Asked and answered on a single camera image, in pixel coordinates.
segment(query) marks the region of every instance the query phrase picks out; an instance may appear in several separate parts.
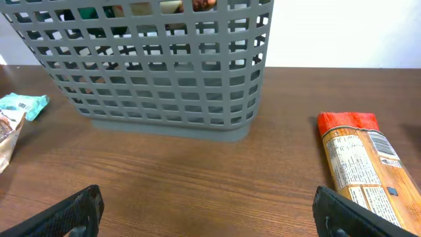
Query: laundry basket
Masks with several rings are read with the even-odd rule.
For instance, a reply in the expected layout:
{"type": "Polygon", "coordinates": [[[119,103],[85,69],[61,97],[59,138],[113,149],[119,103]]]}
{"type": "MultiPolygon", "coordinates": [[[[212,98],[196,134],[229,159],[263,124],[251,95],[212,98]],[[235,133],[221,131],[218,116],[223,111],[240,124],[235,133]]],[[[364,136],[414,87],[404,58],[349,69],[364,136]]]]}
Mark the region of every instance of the laundry basket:
{"type": "Polygon", "coordinates": [[[200,12],[183,0],[174,14],[163,2],[0,0],[0,11],[94,125],[241,139],[259,106],[274,0],[218,0],[200,12]],[[137,15],[138,3],[149,10],[137,15]]]}

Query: orange package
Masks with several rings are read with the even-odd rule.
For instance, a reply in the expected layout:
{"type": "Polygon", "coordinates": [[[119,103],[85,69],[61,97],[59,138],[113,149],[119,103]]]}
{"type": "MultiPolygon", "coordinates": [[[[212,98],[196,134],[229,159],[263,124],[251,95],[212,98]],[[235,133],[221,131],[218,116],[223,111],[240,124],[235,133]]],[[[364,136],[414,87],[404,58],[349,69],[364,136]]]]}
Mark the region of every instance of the orange package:
{"type": "Polygon", "coordinates": [[[320,113],[336,191],[421,236],[421,195],[399,156],[369,113],[320,113]]]}

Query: barcode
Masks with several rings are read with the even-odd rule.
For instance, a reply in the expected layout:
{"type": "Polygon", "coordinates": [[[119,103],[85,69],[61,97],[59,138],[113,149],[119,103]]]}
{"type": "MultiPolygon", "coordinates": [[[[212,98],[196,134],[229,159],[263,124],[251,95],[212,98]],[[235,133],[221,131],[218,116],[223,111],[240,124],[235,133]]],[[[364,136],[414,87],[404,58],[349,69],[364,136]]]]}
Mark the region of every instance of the barcode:
{"type": "Polygon", "coordinates": [[[25,105],[24,103],[19,103],[18,106],[21,107],[22,109],[27,110],[27,111],[31,109],[31,107],[29,105],[25,105]]]}
{"type": "Polygon", "coordinates": [[[379,153],[379,155],[399,159],[392,145],[390,145],[385,136],[378,132],[368,132],[368,135],[370,136],[374,144],[374,148],[376,148],[376,151],[379,153]]]}

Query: red package top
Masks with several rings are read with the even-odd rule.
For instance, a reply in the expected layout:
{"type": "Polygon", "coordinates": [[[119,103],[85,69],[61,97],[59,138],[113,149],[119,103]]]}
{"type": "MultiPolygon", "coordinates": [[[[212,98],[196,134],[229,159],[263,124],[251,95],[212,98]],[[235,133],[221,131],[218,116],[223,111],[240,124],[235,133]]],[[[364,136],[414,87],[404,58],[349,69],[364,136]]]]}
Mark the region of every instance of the red package top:
{"type": "Polygon", "coordinates": [[[376,116],[372,113],[320,113],[317,116],[318,130],[323,136],[338,126],[351,126],[380,131],[376,116]]]}

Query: white and brown package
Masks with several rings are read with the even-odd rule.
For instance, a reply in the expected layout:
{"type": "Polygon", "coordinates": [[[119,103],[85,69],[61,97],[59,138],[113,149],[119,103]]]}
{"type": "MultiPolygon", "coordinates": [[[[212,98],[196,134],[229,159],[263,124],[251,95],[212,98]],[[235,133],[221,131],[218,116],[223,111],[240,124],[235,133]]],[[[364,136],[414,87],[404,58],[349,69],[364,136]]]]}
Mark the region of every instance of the white and brown package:
{"type": "Polygon", "coordinates": [[[24,117],[25,112],[0,109],[0,174],[11,161],[24,117]]]}

